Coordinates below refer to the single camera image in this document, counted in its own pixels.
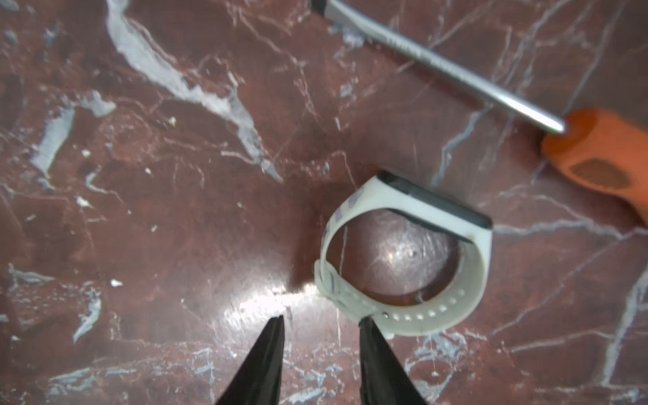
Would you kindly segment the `white fitness band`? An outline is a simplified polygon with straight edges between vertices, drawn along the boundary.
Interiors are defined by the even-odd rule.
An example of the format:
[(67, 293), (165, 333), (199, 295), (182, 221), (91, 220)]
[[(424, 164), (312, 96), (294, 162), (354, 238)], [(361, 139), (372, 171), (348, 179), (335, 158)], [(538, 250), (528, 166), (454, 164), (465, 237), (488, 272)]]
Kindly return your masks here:
[[(352, 219), (381, 209), (458, 239), (459, 268), (438, 295), (417, 305), (388, 305), (356, 289), (327, 261), (327, 250), (338, 231)], [(327, 222), (320, 257), (314, 264), (315, 284), (350, 320), (372, 318), (385, 339), (443, 332), (464, 321), (481, 302), (489, 278), (492, 239), (490, 217), (383, 171), (352, 194)]]

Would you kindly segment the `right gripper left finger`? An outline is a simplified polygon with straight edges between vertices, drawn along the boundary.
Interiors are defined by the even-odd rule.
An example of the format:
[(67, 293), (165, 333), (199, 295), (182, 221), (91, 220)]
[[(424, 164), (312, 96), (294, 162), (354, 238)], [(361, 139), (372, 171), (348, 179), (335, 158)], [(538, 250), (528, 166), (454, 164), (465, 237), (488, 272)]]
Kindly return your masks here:
[(284, 349), (285, 319), (273, 317), (216, 404), (279, 404)]

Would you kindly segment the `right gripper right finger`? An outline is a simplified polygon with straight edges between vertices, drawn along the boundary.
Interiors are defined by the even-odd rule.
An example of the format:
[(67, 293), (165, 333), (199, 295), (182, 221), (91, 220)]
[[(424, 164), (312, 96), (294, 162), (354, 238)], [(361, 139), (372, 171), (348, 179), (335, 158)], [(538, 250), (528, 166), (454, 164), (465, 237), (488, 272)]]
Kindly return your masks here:
[(362, 404), (426, 404), (371, 317), (359, 322), (359, 347)]

